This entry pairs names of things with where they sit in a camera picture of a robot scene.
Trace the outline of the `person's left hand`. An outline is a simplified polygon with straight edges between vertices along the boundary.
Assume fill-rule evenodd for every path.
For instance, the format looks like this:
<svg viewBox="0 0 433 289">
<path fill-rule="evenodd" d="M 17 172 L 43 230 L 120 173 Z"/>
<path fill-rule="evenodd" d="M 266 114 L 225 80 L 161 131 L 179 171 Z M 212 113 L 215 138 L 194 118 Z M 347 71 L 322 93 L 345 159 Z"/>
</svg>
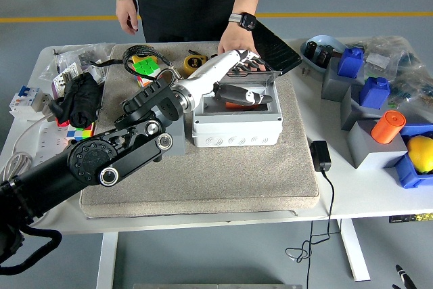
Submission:
<svg viewBox="0 0 433 289">
<path fill-rule="evenodd" d="M 231 50 L 248 50 L 257 53 L 252 32 L 235 22 L 229 22 L 218 46 L 218 54 Z"/>
</svg>

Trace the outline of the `person's right hand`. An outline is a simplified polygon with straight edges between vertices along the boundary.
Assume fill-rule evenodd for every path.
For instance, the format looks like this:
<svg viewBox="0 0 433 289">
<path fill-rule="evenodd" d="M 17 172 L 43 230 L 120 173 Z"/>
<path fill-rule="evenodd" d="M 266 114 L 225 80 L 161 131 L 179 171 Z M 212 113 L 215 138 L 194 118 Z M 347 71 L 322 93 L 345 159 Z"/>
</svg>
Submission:
<svg viewBox="0 0 433 289">
<path fill-rule="evenodd" d="M 135 0 L 117 0 L 116 17 L 121 29 L 129 35 L 134 35 L 138 29 L 137 6 Z"/>
</svg>

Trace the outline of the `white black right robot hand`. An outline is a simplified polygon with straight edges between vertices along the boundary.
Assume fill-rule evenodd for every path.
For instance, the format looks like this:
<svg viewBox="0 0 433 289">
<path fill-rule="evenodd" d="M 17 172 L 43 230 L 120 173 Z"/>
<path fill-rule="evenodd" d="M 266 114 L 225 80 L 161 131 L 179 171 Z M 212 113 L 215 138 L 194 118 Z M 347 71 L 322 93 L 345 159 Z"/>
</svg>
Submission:
<svg viewBox="0 0 433 289">
<path fill-rule="evenodd" d="M 406 271 L 400 266 L 395 265 L 396 271 L 401 278 L 403 285 L 406 289 L 416 289 L 416 285 L 413 283 L 413 280 L 409 277 Z"/>
</svg>

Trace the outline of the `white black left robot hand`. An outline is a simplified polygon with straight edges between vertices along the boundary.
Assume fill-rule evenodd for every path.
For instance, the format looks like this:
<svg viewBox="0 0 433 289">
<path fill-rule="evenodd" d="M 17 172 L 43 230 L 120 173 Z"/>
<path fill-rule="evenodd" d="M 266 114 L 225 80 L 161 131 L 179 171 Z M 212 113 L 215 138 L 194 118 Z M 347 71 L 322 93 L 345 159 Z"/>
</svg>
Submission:
<svg viewBox="0 0 433 289">
<path fill-rule="evenodd" d="M 260 56 L 251 51 L 231 50 L 212 58 L 193 72 L 188 79 L 181 79 L 174 83 L 171 89 L 185 113 L 196 109 L 202 96 L 211 92 L 217 99 L 241 106 L 268 104 L 273 101 L 270 95 L 220 83 L 220 80 L 238 65 L 247 64 L 257 67 L 263 63 Z"/>
</svg>

